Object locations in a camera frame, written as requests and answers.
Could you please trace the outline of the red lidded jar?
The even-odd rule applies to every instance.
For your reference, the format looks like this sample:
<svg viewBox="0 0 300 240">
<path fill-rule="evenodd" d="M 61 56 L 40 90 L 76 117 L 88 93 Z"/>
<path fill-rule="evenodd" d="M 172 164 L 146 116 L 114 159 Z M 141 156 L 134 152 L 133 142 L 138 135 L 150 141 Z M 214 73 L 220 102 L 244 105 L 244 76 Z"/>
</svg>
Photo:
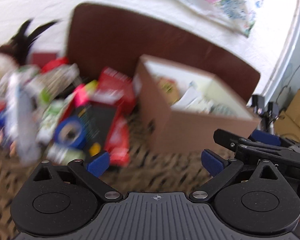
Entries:
<svg viewBox="0 0 300 240">
<path fill-rule="evenodd" d="M 36 83 L 39 84 L 39 87 L 52 100 L 69 87 L 78 77 L 79 69 L 77 64 L 63 64 L 47 73 L 37 75 Z"/>
</svg>

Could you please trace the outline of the pink capped black marker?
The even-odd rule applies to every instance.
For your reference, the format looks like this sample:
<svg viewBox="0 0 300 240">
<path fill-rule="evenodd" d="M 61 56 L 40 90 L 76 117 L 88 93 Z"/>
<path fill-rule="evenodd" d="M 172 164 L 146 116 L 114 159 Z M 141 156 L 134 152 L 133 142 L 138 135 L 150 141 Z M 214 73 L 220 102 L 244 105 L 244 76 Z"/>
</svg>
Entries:
<svg viewBox="0 0 300 240">
<path fill-rule="evenodd" d="M 75 113 L 80 118 L 86 132 L 88 152 L 91 156 L 102 150 L 102 139 L 97 125 L 93 105 L 90 103 L 85 85 L 80 84 L 74 90 Z"/>
</svg>

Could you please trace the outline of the red shallow tray box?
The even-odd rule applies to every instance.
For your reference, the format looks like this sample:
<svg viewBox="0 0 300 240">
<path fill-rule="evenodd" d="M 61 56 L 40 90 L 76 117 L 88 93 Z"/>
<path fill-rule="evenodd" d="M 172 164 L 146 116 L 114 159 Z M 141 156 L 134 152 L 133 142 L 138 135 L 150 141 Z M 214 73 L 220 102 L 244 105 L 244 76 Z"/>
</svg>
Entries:
<svg viewBox="0 0 300 240">
<path fill-rule="evenodd" d="M 72 155 L 57 151 L 55 163 L 68 163 L 74 158 L 89 163 L 106 151 L 111 166 L 128 165 L 129 129 L 120 107 L 110 104 L 114 94 L 103 93 L 102 101 L 96 101 L 85 85 L 79 85 L 72 95 L 52 137 L 52 142 Z"/>
</svg>

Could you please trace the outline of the black tripod stand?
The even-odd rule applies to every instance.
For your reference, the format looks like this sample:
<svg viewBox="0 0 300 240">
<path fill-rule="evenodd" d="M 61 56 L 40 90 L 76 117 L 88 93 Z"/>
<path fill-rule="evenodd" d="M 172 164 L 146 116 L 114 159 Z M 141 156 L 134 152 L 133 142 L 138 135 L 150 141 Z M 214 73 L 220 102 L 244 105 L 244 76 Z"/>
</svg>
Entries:
<svg viewBox="0 0 300 240">
<path fill-rule="evenodd" d="M 261 119 L 257 129 L 274 135 L 274 122 L 279 118 L 278 104 L 270 101 L 266 105 L 265 98 L 263 96 L 254 94 L 251 96 L 251 108 Z"/>
</svg>

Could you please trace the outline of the packaged brown insole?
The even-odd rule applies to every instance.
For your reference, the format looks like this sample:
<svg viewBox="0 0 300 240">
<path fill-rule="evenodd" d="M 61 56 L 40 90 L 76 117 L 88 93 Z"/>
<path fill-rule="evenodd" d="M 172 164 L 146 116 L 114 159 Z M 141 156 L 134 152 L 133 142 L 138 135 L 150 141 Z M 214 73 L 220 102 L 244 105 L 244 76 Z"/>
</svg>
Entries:
<svg viewBox="0 0 300 240">
<path fill-rule="evenodd" d="M 157 81 L 157 85 L 163 92 L 164 97 L 170 106 L 180 100 L 180 91 L 174 80 L 160 77 Z"/>
</svg>

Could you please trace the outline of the white green tube bottle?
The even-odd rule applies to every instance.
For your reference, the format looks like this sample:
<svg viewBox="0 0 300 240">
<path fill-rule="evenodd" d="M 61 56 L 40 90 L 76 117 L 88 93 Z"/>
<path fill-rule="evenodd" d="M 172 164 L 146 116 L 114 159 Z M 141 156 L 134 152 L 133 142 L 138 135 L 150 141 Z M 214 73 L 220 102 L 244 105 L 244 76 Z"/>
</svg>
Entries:
<svg viewBox="0 0 300 240">
<path fill-rule="evenodd" d="M 64 109 L 64 100 L 53 100 L 53 102 L 51 102 L 51 104 L 43 113 L 36 137 L 36 142 L 47 145 L 51 141 Z"/>
</svg>

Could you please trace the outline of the white floral insole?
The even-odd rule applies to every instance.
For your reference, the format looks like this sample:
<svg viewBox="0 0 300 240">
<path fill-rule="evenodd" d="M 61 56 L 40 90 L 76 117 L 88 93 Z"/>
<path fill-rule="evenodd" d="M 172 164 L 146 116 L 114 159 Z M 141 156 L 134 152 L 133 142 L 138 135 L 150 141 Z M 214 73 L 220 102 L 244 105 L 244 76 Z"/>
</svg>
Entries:
<svg viewBox="0 0 300 240">
<path fill-rule="evenodd" d="M 230 106 L 204 95 L 194 81 L 189 84 L 183 96 L 171 106 L 171 109 L 204 114 L 238 116 Z"/>
</svg>

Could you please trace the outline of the large brown cardboard box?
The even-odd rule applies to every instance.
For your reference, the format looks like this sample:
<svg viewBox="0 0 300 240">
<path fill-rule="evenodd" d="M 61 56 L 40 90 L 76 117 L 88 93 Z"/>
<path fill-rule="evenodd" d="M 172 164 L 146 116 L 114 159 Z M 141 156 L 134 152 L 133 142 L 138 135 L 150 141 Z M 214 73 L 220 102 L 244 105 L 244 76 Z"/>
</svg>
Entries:
<svg viewBox="0 0 300 240">
<path fill-rule="evenodd" d="M 238 116 L 195 113 L 171 109 L 157 81 L 160 77 L 177 83 L 180 98 L 194 81 L 206 96 L 224 103 Z M 190 153 L 205 148 L 216 149 L 217 129 L 248 137 L 260 123 L 259 117 L 217 75 L 173 61 L 142 55 L 133 85 L 139 100 L 142 123 L 148 144 L 155 153 Z"/>
</svg>

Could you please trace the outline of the small green box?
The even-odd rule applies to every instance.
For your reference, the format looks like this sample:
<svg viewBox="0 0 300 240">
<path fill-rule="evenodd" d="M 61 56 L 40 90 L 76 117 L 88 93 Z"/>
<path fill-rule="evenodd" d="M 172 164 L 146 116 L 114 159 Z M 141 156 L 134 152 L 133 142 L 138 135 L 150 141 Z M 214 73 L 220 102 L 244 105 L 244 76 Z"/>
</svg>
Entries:
<svg viewBox="0 0 300 240">
<path fill-rule="evenodd" d="M 85 153 L 76 148 L 70 148 L 54 143 L 47 148 L 46 158 L 55 164 L 67 165 L 69 162 L 75 159 L 84 160 Z"/>
</svg>

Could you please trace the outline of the open cardboard box at right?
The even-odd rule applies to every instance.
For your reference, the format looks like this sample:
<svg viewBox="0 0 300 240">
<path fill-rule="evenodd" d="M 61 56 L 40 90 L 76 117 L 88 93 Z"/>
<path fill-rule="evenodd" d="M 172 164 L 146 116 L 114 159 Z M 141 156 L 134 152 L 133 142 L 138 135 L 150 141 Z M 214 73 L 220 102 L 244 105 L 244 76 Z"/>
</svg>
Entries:
<svg viewBox="0 0 300 240">
<path fill-rule="evenodd" d="M 288 108 L 280 113 L 274 128 L 277 135 L 300 142 L 300 89 Z"/>
</svg>

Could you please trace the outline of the dark feather duster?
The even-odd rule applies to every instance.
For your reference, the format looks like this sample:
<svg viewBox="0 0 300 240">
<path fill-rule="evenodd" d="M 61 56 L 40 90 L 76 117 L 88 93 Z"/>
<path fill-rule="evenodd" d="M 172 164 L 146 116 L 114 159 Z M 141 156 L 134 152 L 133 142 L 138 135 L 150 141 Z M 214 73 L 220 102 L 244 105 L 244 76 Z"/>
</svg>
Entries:
<svg viewBox="0 0 300 240">
<path fill-rule="evenodd" d="M 26 63 L 29 51 L 38 39 L 38 37 L 51 26 L 59 22 L 59 20 L 52 20 L 45 24 L 38 26 L 29 35 L 26 31 L 32 23 L 33 18 L 26 20 L 18 29 L 17 33 L 10 38 L 10 40 L 0 46 L 0 54 L 9 56 L 16 64 L 22 66 Z"/>
</svg>

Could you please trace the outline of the red plastic packet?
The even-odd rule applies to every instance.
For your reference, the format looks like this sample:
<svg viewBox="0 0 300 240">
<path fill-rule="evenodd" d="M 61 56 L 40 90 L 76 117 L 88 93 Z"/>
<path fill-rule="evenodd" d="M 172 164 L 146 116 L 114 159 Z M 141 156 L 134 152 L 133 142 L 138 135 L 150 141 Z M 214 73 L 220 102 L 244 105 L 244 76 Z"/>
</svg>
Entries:
<svg viewBox="0 0 300 240">
<path fill-rule="evenodd" d="M 129 127 L 125 116 L 130 115 L 136 105 L 132 79 L 112 68 L 103 71 L 106 84 L 123 96 L 115 103 L 117 113 L 106 149 L 110 154 L 110 165 L 123 167 L 129 164 Z"/>
</svg>

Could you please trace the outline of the blue tape roll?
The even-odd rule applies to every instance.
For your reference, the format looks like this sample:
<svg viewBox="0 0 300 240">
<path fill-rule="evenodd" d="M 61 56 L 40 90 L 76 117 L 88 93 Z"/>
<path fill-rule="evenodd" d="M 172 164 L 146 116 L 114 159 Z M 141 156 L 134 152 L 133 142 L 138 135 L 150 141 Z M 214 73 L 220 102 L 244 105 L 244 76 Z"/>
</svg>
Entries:
<svg viewBox="0 0 300 240">
<path fill-rule="evenodd" d="M 53 136 L 54 142 L 82 150 L 86 145 L 86 132 L 81 120 L 71 116 L 57 125 Z"/>
</svg>

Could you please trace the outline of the clear plastic bag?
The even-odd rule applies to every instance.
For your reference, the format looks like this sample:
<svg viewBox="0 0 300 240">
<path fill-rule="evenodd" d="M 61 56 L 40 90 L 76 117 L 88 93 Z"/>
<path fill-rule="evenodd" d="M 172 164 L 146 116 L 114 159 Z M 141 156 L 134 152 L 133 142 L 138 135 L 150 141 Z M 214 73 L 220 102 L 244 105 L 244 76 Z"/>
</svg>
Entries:
<svg viewBox="0 0 300 240">
<path fill-rule="evenodd" d="M 34 65 L 22 66 L 8 78 L 6 90 L 5 134 L 10 152 L 15 153 L 23 165 L 36 162 L 41 155 L 36 142 L 37 123 L 33 119 L 33 102 L 25 85 L 38 73 Z"/>
</svg>

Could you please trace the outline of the dark brown headboard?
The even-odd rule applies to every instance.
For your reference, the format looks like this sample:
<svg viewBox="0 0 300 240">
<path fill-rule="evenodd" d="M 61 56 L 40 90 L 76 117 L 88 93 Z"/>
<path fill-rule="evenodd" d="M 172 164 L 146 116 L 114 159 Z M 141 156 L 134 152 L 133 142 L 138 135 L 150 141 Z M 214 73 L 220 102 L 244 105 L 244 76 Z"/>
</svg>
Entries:
<svg viewBox="0 0 300 240">
<path fill-rule="evenodd" d="M 93 3 L 73 10 L 66 57 L 83 77 L 97 78 L 104 67 L 133 76 L 143 54 L 216 74 L 244 101 L 260 80 L 259 72 L 239 57 L 161 20 Z"/>
</svg>

